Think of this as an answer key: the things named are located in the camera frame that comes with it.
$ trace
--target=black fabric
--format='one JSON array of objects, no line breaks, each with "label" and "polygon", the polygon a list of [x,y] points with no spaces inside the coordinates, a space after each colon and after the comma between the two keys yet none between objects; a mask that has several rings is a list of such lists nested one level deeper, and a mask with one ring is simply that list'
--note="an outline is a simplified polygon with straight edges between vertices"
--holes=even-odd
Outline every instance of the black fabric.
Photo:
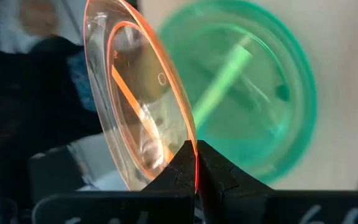
[{"label": "black fabric", "polygon": [[72,192],[86,185],[77,163],[66,146],[39,159],[31,159],[29,167],[34,203],[52,194]]},{"label": "black fabric", "polygon": [[30,156],[101,132],[68,74],[66,58],[79,50],[54,37],[30,54],[0,52],[0,195],[19,206],[30,203]]}]

